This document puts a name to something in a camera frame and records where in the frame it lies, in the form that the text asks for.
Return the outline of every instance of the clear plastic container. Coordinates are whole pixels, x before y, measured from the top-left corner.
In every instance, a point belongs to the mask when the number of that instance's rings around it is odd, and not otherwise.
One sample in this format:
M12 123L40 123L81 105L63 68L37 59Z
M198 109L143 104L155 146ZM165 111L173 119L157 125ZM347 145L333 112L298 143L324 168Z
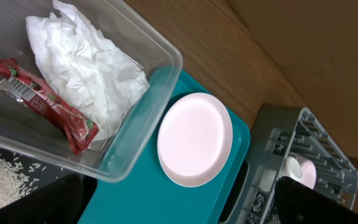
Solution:
M150 89L128 112L115 138L74 155L62 133L0 90L0 146L108 182L131 171L155 129L182 68L179 51L123 1L72 0L105 38L143 67ZM14 56L40 75L25 29L27 16L48 17L52 1L0 0L0 59Z

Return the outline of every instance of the crumpled tissue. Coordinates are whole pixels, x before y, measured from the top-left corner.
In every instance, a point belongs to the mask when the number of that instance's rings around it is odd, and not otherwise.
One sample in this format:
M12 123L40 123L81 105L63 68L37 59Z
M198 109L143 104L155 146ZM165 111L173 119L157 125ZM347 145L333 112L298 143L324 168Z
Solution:
M25 19L35 62L53 90L99 126L94 141L107 139L148 89L145 73L75 6L53 7L61 17Z

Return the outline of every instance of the blue tray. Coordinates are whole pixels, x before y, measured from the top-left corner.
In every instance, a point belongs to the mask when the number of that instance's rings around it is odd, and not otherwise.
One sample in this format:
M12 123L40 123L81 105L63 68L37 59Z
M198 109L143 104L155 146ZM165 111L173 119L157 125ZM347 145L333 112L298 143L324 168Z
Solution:
M169 68L156 71L167 72ZM189 93L209 93L182 71L167 108ZM163 172L157 155L158 126L131 173L118 183L98 181L98 187L79 221L90 223L217 223L225 201L249 148L248 125L227 109L233 125L233 144L222 171L200 187L173 183Z

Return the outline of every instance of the wooden table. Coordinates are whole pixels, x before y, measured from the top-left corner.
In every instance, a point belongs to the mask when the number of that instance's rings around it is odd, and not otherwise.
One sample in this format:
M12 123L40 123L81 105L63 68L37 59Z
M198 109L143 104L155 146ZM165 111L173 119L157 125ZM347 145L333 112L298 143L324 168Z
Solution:
M183 69L252 127L262 103L306 106L224 0L126 0L183 56Z

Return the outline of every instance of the barcode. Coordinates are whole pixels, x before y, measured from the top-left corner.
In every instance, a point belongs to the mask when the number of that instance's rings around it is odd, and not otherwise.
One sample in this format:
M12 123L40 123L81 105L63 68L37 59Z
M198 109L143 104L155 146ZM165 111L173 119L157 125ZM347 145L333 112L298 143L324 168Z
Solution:
M17 94L21 98L25 99L27 102L29 102L32 98L34 98L36 96L36 93L34 90L32 90L26 84L20 82L17 78L10 77L9 82L16 89Z

